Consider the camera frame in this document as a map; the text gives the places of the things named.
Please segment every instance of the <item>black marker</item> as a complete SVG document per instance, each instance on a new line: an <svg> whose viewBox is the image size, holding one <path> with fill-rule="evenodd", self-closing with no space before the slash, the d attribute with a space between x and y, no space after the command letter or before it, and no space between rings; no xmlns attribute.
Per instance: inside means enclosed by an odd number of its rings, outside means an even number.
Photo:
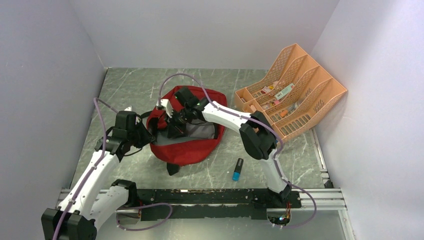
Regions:
<svg viewBox="0 0 424 240"><path fill-rule="evenodd" d="M237 165L235 165L234 173L232 174L232 179L236 182L240 178L240 172L242 171L242 167L243 167L243 158L239 158L237 160Z"/></svg>

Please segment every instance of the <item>red backpack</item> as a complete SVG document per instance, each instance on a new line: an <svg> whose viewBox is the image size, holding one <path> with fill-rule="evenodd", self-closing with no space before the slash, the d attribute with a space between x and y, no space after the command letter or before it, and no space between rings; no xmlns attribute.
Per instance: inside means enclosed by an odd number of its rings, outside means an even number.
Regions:
<svg viewBox="0 0 424 240"><path fill-rule="evenodd" d="M169 99L172 107L176 111L180 111L183 106L178 102L174 97L175 92L177 92L182 87L188 87L188 89L195 95L198 99L205 97L201 87L197 86L176 86L166 95L163 99ZM212 101L227 106L227 98L224 94L214 91L211 89L206 89L207 94ZM159 139L161 136L160 131L166 129L167 123L165 122L165 111L153 109L148 118L147 118L147 128L148 130ZM150 149L152 153L160 160L167 162L167 170L170 175L173 175L178 172L179 167L189 164L196 164L203 161L220 143L225 127L222 125L214 124L215 134L214 138L211 139L190 139L188 137L176 138L176 139L165 139L162 136L162 143L153 142L150 144Z"/></svg>

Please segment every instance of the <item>storage basket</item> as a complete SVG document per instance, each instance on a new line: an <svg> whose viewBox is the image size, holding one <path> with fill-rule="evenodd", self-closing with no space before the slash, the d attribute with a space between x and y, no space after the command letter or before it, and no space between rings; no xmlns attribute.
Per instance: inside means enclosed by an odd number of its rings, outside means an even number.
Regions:
<svg viewBox="0 0 424 240"><path fill-rule="evenodd" d="M277 100L275 95L288 86L291 91ZM264 92L264 87L272 89ZM346 92L299 45L293 44L280 52L261 81L237 90L234 102L243 112L263 112L287 142L318 124Z"/></svg>

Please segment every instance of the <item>marble table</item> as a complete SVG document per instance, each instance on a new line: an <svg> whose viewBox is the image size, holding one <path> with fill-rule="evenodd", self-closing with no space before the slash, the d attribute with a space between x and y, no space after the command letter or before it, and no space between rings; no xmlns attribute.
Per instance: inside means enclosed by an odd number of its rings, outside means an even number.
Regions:
<svg viewBox="0 0 424 240"><path fill-rule="evenodd" d="M194 75L206 88L226 95L228 106L235 107L234 92L261 80L266 70L249 69L173 69L173 68L109 68L100 92L100 99L118 110L133 106L137 113L153 109L164 79L174 73ZM162 95L177 85L196 85L188 77L176 76L163 88ZM115 122L115 114L101 106L106 128ZM96 112L91 124L72 187L87 167L97 140L102 136L102 127ZM244 165L238 182L232 180L237 159ZM311 131L288 142L279 155L281 167L288 179L303 188L323 188L316 145ZM180 172L169 176L166 163L157 159L149 146L133 156L124 158L109 176L103 189L108 189L116 179L133 181L139 189L232 189L265 188L266 179L259 162L251 158L243 148L236 132L226 130L221 143L203 162L187 165Z"/></svg>

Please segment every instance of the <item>white wall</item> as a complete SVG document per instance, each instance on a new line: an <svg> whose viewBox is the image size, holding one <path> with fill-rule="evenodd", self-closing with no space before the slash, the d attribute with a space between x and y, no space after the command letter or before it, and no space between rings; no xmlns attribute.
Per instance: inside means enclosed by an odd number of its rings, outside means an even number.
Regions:
<svg viewBox="0 0 424 240"><path fill-rule="evenodd" d="M68 1L0 2L0 239L44 239L105 70Z"/></svg>
<svg viewBox="0 0 424 240"><path fill-rule="evenodd" d="M269 69L310 52L339 0L72 0L107 67Z"/></svg>
<svg viewBox="0 0 424 240"><path fill-rule="evenodd" d="M357 239L423 239L424 2L341 0L312 56L349 91L317 131Z"/></svg>

